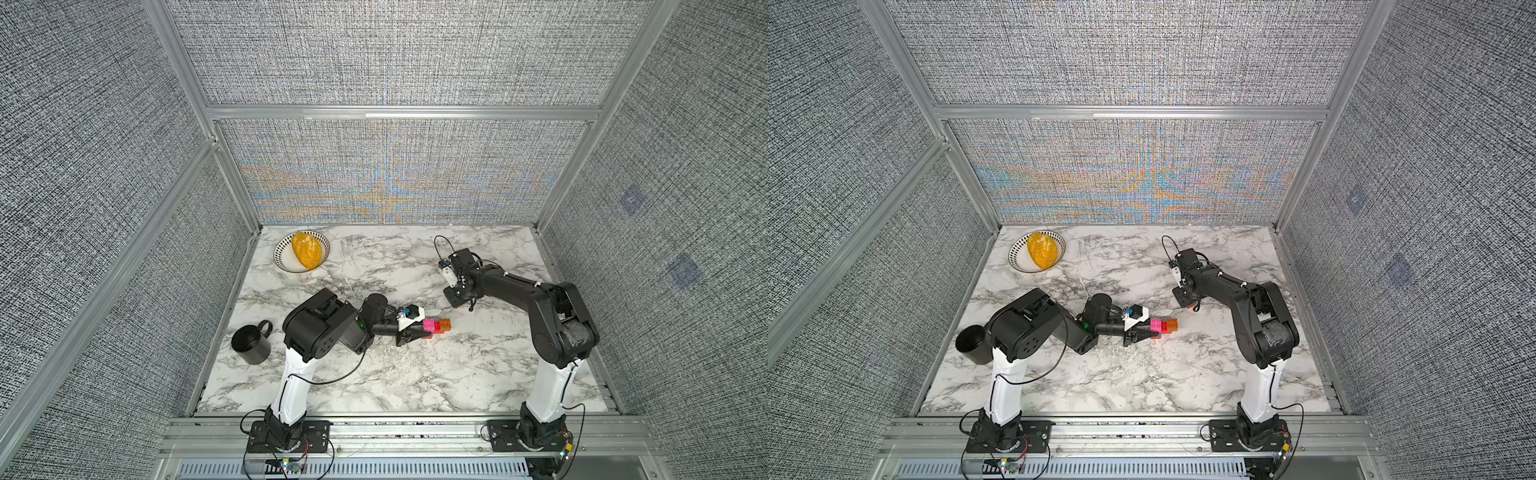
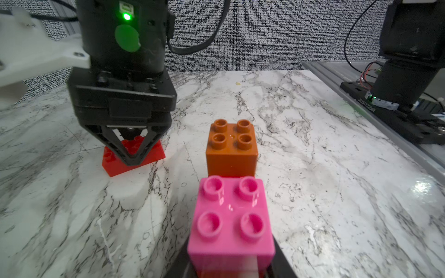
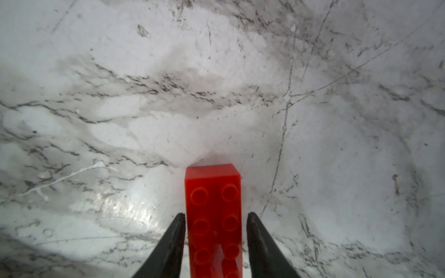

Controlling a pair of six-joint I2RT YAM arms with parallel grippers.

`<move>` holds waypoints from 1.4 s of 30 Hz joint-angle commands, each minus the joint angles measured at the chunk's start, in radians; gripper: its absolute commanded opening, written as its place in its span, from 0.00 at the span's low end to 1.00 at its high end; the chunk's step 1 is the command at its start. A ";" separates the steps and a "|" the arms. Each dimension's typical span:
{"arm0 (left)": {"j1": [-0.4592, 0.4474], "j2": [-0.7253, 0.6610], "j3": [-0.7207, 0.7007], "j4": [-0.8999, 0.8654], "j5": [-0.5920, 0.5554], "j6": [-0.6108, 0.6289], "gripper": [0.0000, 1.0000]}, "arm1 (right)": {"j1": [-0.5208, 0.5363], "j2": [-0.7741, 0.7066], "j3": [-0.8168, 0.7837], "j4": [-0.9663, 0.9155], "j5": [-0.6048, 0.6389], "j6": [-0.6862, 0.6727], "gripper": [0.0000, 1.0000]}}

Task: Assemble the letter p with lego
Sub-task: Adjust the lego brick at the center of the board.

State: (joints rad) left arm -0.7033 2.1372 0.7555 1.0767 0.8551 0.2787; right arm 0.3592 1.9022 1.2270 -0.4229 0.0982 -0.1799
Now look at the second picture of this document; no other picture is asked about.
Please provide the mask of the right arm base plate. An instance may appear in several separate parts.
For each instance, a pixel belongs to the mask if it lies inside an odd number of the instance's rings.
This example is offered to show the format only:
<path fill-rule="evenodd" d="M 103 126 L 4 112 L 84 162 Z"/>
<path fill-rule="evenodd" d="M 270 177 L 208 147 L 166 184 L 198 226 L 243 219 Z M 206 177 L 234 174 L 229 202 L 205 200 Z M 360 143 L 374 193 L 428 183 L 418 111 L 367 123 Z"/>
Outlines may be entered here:
<path fill-rule="evenodd" d="M 445 143 L 445 122 L 424 111 L 399 108 L 395 111 L 373 105 L 365 98 L 367 90 L 356 82 L 342 82 L 340 88 L 393 131 L 414 144 Z"/>

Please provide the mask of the pink small lego brick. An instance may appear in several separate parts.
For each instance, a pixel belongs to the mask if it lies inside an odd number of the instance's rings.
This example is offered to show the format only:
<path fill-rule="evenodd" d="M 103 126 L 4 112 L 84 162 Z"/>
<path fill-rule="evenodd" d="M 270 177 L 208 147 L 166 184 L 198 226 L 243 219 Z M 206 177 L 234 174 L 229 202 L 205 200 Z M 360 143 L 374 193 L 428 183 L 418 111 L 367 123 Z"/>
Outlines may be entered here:
<path fill-rule="evenodd" d="M 187 253 L 199 272 L 265 271 L 276 250 L 263 181 L 201 179 Z"/>

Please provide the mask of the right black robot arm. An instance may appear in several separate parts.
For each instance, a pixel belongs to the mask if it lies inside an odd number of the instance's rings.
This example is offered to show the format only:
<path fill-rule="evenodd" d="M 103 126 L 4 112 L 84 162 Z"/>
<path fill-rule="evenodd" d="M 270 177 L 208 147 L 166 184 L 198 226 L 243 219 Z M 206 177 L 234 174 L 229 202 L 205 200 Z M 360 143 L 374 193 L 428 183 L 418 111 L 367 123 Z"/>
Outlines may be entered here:
<path fill-rule="evenodd" d="M 90 67 L 67 81 L 80 125 L 124 164 L 142 163 L 172 123 L 177 93 L 165 68 L 167 1 L 78 1 Z"/>

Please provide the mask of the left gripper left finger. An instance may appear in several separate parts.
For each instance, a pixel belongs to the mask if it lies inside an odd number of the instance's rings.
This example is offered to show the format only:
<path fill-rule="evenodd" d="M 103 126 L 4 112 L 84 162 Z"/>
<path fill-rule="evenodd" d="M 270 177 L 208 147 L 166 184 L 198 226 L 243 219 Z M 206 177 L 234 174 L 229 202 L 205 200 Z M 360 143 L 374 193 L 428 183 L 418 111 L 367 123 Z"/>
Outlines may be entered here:
<path fill-rule="evenodd" d="M 188 239 L 182 245 L 178 255 L 164 278 L 194 278 L 195 269 L 191 264 L 190 257 L 187 253 Z"/>

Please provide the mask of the orange small lego brick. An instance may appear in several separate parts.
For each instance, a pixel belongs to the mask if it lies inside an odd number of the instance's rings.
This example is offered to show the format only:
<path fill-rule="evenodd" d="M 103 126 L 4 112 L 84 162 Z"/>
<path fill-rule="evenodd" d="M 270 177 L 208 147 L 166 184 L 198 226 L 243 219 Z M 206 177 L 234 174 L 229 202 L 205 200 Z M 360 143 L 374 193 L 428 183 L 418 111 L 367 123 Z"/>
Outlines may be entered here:
<path fill-rule="evenodd" d="M 207 174 L 221 177 L 255 176 L 258 148 L 254 126 L 247 119 L 211 124 L 206 147 Z"/>

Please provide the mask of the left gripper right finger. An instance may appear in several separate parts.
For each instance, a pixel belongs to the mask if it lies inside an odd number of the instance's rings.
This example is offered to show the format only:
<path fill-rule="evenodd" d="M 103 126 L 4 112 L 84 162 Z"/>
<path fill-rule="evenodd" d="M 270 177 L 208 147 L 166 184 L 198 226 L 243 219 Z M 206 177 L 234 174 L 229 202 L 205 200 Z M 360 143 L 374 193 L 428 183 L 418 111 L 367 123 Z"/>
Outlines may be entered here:
<path fill-rule="evenodd" d="M 281 250 L 277 240 L 273 238 L 275 244 L 275 256 L 270 266 L 265 272 L 267 278 L 298 278 L 293 271 L 291 265 L 287 261 L 283 251 Z"/>

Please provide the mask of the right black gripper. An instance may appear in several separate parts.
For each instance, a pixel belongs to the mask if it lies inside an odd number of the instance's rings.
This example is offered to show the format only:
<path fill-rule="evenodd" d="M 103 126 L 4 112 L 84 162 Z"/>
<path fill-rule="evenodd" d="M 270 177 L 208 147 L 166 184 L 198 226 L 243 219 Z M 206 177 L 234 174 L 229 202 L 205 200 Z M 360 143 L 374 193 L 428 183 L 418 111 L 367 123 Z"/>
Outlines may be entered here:
<path fill-rule="evenodd" d="M 142 82 L 103 77 L 74 68 L 68 91 L 80 125 L 108 147 L 127 166 L 140 165 L 158 140 L 171 127 L 177 93 L 168 73 Z M 110 127 L 147 130 L 139 149 L 130 155 Z"/>

